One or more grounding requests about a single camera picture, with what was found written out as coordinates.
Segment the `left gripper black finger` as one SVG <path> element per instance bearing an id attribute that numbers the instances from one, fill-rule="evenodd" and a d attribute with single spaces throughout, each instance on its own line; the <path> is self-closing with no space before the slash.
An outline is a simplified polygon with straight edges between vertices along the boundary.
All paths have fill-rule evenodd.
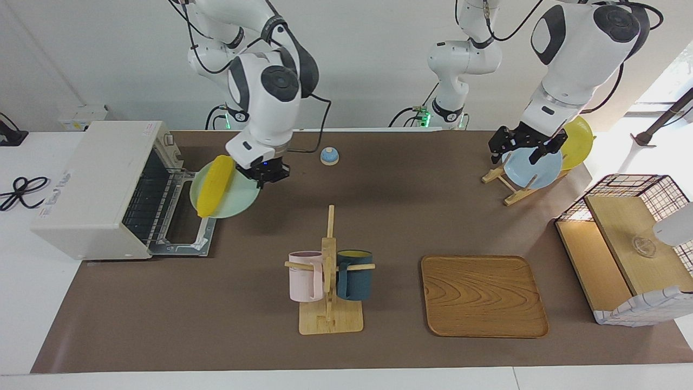
<path id="1" fill-rule="evenodd" d="M 509 129 L 498 129 L 488 141 L 492 164 L 495 165 L 509 147 Z"/>
<path id="2" fill-rule="evenodd" d="M 553 138 L 547 141 L 545 144 L 539 144 L 537 148 L 532 152 L 529 158 L 531 165 L 535 165 L 540 158 L 547 154 L 555 154 L 561 150 L 565 141 L 567 140 L 567 135 L 555 135 Z"/>

